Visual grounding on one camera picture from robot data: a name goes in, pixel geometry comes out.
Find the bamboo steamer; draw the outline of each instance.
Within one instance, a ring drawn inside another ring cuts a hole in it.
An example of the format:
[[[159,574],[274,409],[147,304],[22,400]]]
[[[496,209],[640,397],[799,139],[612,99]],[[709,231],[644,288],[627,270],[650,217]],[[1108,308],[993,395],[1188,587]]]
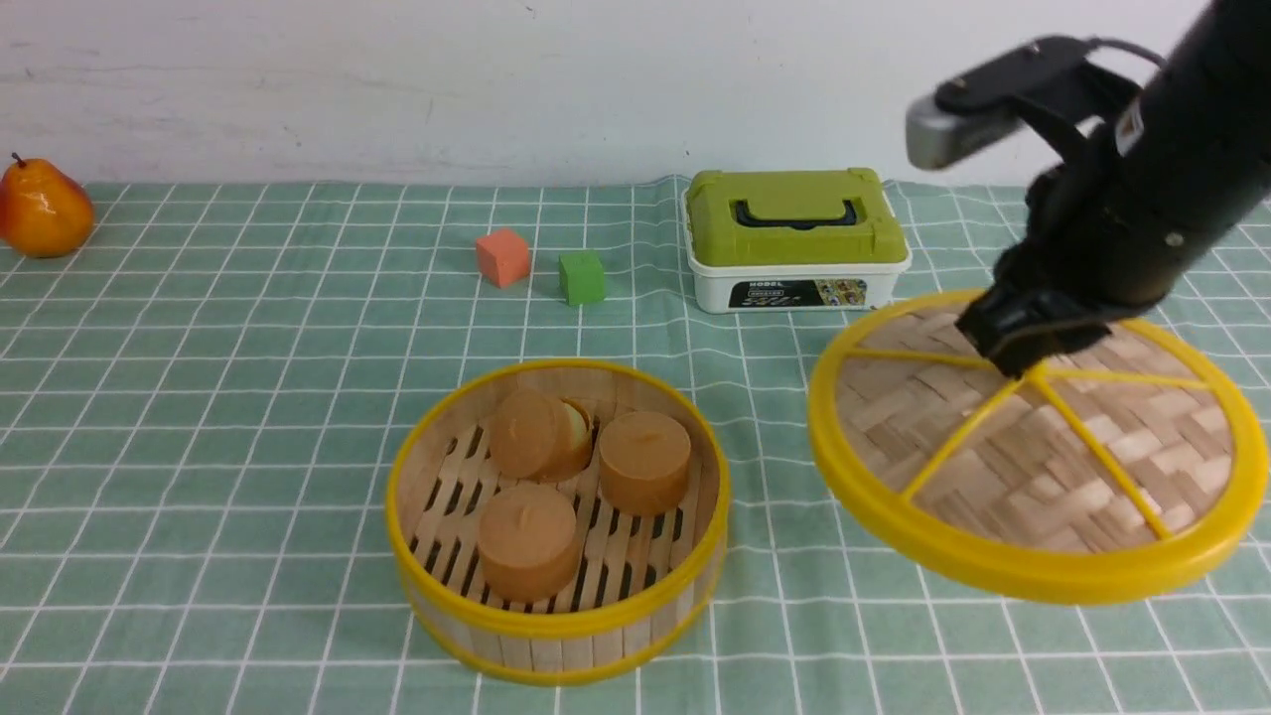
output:
[[[1230,380],[1129,320],[1008,381],[953,324],[975,295],[891,305],[822,354],[812,450],[860,523],[951,579],[1060,605],[1159,594],[1229,558],[1267,480]]]
[[[489,457],[491,419],[526,387],[581,406],[594,452],[577,475],[540,483],[577,514],[574,578],[550,598],[507,603],[484,583],[475,542],[482,507],[517,484]],[[600,490],[596,438],[632,411],[677,420],[691,442],[688,489],[655,517],[616,511]],[[566,359],[492,373],[430,411],[398,453],[385,519],[407,598],[447,653],[502,679],[580,685],[656,657],[698,617],[723,566],[728,502],[727,460],[693,404],[629,368]]]

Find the bamboo steamer lid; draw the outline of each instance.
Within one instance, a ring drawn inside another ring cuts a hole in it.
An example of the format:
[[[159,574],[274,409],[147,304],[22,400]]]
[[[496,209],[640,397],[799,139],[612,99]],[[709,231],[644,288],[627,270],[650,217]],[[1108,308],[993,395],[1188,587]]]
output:
[[[822,354],[810,437],[844,505],[924,566],[1031,601],[1132,601],[1221,564],[1267,480],[1239,390],[1145,320],[1009,381],[953,324],[974,296],[876,311]]]

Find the foam block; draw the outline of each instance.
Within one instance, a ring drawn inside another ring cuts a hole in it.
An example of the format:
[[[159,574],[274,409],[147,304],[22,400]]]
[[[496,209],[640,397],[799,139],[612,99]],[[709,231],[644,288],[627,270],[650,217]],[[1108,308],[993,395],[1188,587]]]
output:
[[[477,267],[486,279],[507,287],[530,274],[530,246],[511,229],[477,239]]]
[[[605,265],[595,250],[574,250],[561,255],[561,290],[566,302],[582,305],[605,298]]]

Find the product label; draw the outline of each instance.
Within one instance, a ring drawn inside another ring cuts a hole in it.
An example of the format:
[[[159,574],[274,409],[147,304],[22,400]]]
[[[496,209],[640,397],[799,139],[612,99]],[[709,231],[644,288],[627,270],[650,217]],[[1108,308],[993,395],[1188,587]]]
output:
[[[852,307],[866,304],[860,278],[741,281],[732,286],[730,307]]]
[[[1135,99],[1116,122],[1116,150],[1125,156],[1143,136],[1143,112]]]

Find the black cable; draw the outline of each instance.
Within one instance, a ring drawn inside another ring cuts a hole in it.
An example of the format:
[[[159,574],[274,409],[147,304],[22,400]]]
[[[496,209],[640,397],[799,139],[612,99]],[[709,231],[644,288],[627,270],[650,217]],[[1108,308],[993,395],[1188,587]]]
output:
[[[1089,43],[1091,47],[1093,48],[1107,47],[1111,50],[1121,50],[1122,52],[1129,52],[1149,62],[1153,62],[1157,66],[1166,63],[1166,57],[1163,55],[1159,55],[1157,52],[1153,52],[1152,50],[1148,50],[1141,44],[1135,44],[1134,42],[1127,42],[1125,39],[1117,39],[1115,37],[1092,37],[1089,39]]]

